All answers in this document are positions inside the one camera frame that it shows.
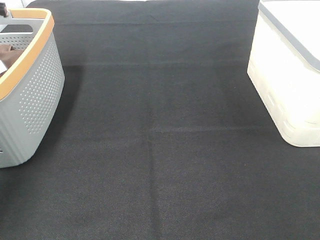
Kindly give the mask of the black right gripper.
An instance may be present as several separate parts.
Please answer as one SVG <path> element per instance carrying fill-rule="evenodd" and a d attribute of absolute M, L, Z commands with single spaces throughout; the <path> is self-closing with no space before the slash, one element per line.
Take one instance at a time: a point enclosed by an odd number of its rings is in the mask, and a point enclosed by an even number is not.
<path fill-rule="evenodd" d="M 8 17 L 8 10 L 5 4 L 0 4 L 0 16 L 4 18 Z"/>

